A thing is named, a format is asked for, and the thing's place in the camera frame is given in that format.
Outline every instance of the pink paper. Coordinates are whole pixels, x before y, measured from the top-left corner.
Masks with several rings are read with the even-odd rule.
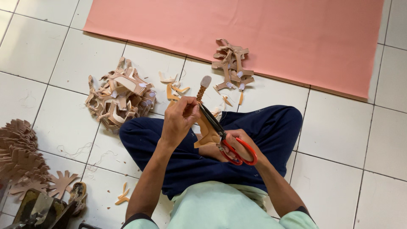
[[[203,59],[225,38],[243,67],[368,97],[383,0],[94,0],[83,28]]]

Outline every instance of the light green shirt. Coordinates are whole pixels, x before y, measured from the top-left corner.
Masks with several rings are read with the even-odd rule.
[[[293,211],[279,222],[265,212],[267,193],[244,185],[208,181],[188,187],[173,198],[168,229],[318,229],[305,213]],[[158,229],[151,221],[137,219],[124,229]]]

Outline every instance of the navy blue pants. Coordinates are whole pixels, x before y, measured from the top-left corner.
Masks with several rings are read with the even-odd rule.
[[[123,145],[142,171],[161,137],[163,123],[163,119],[140,117],[120,128]],[[225,130],[243,129],[281,176],[285,176],[286,163],[302,125],[302,115],[296,108],[276,105],[249,113],[223,111],[220,124]],[[200,156],[194,148],[196,141],[197,137],[190,129],[171,155],[162,185],[162,193],[169,199],[189,186],[205,181],[248,185],[267,192],[254,166],[245,163],[238,166]]]

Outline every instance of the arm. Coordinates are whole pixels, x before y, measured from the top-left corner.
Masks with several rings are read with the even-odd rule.
[[[165,110],[161,138],[131,194],[126,220],[137,213],[144,213],[149,217],[153,215],[171,154],[199,118],[199,105],[195,97],[183,96]]]
[[[226,141],[236,149],[241,157],[252,161],[250,153],[238,142],[236,137],[248,143],[257,154],[257,164],[255,168],[259,172],[261,178],[266,185],[271,203],[274,206],[277,214],[283,217],[285,214],[297,210],[299,207],[305,207],[304,202],[290,186],[290,184],[277,172],[274,166],[269,162],[266,156],[260,151],[253,140],[242,129],[227,130]],[[234,157],[232,152],[226,152],[231,157]]]

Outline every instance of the white tile floor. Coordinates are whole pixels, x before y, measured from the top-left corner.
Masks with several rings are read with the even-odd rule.
[[[127,204],[114,203],[123,183],[128,182],[131,193],[140,177],[120,139],[84,109],[89,75],[97,82],[121,56],[131,59],[139,75],[155,85],[158,103],[149,115],[158,118],[168,103],[158,71],[165,77],[177,74],[182,88],[191,87],[185,95],[196,94],[204,75],[211,75],[213,84],[222,82],[221,72],[208,63],[82,32],[91,3],[0,0],[0,125],[28,120],[51,173],[70,170],[87,183],[88,210],[71,221],[71,229],[83,220],[119,228]],[[241,106],[238,90],[221,90],[233,104],[227,111],[282,104],[303,114],[285,178],[320,228],[406,228],[406,10],[405,0],[385,0],[367,103],[259,76],[245,89]],[[203,101],[210,109],[223,109],[213,88]],[[19,206],[15,196],[2,202],[0,228],[13,220]],[[269,201],[267,208],[278,220]],[[166,228],[171,209],[161,196],[153,215],[160,228]]]

